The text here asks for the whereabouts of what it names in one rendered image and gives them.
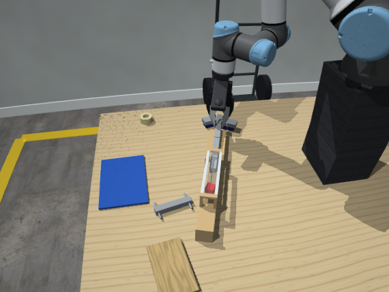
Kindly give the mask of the grey square stick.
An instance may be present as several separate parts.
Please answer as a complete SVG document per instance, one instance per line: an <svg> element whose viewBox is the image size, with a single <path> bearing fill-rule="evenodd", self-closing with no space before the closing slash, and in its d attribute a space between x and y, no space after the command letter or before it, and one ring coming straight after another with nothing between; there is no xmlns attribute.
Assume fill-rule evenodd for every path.
<svg viewBox="0 0 389 292"><path fill-rule="evenodd" d="M218 149L219 148L219 142L220 142L220 138L214 137L214 142L213 142L213 147L212 148Z"/></svg>
<svg viewBox="0 0 389 292"><path fill-rule="evenodd" d="M217 114L216 128L215 128L214 137L220 138L221 122L222 122L222 115L221 114Z"/></svg>

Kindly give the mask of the light brown wooden board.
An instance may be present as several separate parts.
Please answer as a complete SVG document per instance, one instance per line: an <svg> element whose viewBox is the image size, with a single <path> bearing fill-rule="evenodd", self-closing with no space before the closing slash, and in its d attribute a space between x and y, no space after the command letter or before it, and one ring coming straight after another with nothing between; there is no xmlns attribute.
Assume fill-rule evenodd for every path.
<svg viewBox="0 0 389 292"><path fill-rule="evenodd" d="M179 237L146 248L158 292L199 292Z"/></svg>

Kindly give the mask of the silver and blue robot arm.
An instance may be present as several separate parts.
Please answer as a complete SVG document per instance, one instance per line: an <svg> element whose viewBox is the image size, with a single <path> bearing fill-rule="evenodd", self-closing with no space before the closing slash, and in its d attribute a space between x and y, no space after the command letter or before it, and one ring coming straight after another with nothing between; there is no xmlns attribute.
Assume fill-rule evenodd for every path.
<svg viewBox="0 0 389 292"><path fill-rule="evenodd" d="M322 1L330 9L329 20L338 30L339 43L346 52L341 72L365 85L389 85L389 0ZM210 59L213 71L231 74L236 58L268 67L276 49L291 36L286 13L287 0L261 0L262 30L254 35L239 32L236 22L217 22ZM212 111L225 111L228 86L229 78L215 77Z"/></svg>

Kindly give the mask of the grey bar with cross pins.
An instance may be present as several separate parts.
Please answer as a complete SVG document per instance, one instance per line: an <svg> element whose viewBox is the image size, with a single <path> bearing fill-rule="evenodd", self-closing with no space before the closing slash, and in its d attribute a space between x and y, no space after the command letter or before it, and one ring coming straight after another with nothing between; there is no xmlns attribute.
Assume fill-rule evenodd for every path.
<svg viewBox="0 0 389 292"><path fill-rule="evenodd" d="M190 196L186 196L184 193L184 197L180 199L176 199L174 201L169 201L167 203L163 203L161 205L156 205L156 202L154 202L154 211L157 216L159 216L160 219L162 219L161 214L165 214L167 212L185 207L185 206L190 206L192 209L192 200Z"/></svg>

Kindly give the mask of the beige roll of tape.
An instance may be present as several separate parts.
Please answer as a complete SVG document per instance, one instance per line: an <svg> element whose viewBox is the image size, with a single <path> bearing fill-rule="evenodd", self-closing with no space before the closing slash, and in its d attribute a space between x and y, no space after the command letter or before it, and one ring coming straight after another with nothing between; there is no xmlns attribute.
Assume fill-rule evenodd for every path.
<svg viewBox="0 0 389 292"><path fill-rule="evenodd" d="M153 121L152 114L151 113L143 113L140 115L140 120L141 120L141 123L144 125L150 124Z"/></svg>

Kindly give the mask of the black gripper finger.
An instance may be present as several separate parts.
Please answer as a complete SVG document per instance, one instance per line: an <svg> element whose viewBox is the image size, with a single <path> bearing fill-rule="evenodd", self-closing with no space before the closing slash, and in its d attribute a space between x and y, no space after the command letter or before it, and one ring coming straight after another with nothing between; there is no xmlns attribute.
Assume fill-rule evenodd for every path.
<svg viewBox="0 0 389 292"><path fill-rule="evenodd" d="M226 105L226 109L225 111L223 112L223 116L222 116L222 122L221 122L221 128L224 127L224 125L226 124L228 118L231 116L232 112L233 112L233 109L234 109L234 98L231 99L231 103Z"/></svg>
<svg viewBox="0 0 389 292"><path fill-rule="evenodd" d="M210 102L210 96L207 97L207 103L206 103L206 108L207 108L207 111L208 111L208 114L210 116L210 119L212 121L212 124L214 127L216 127L216 111L212 111L211 110L211 102Z"/></svg>

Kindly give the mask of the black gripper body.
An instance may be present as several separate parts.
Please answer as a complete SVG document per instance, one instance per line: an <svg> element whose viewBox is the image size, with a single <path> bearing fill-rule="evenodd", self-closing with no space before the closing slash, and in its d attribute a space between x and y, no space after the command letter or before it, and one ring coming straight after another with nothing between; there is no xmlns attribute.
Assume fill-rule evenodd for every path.
<svg viewBox="0 0 389 292"><path fill-rule="evenodd" d="M234 72L232 72L231 74L225 74L225 75L217 74L212 70L212 75L215 76L216 78L222 78L222 79L231 78L231 77L233 77L233 74L234 74ZM233 84L233 81L229 81L228 94L227 94L227 104L226 105L231 103L231 96L233 95L232 94L232 84ZM211 91L210 91L210 102L212 102L213 88L214 88L214 79L212 80L212 86L211 86Z"/></svg>

